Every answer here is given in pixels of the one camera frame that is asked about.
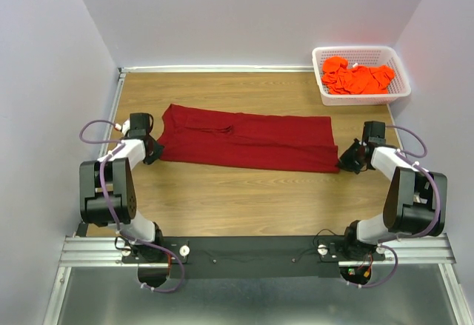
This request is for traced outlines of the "dark red t-shirt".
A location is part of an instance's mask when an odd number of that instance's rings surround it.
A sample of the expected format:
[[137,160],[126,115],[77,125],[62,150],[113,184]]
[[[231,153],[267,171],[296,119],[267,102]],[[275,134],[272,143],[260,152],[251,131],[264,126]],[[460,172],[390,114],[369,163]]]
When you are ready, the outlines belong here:
[[158,138],[164,161],[263,170],[337,173],[327,116],[256,115],[171,104]]

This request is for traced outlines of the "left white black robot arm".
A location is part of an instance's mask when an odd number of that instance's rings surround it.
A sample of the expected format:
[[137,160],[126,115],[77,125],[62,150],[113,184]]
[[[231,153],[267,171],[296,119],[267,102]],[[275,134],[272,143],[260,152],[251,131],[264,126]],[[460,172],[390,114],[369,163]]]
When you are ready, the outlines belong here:
[[132,113],[123,124],[104,121],[121,133],[116,146],[104,156],[79,166],[81,219],[86,224],[109,227],[124,246],[117,249],[127,257],[147,263],[170,259],[157,249],[163,242],[160,227],[138,210],[132,171],[138,164],[159,160],[164,147],[151,136],[154,120],[149,113]]

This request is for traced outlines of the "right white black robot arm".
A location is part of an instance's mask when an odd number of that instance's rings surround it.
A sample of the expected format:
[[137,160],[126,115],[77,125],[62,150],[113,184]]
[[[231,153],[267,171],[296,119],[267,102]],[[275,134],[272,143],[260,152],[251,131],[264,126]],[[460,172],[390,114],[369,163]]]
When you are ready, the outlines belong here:
[[361,139],[356,138],[338,159],[337,167],[343,171],[378,170],[390,181],[382,212],[354,221],[344,231],[342,250],[347,258],[372,253],[389,241],[438,236],[444,230],[447,176],[420,165],[428,149],[418,135],[404,127],[391,127],[409,133],[423,151],[417,154],[388,145],[388,126],[366,121]]

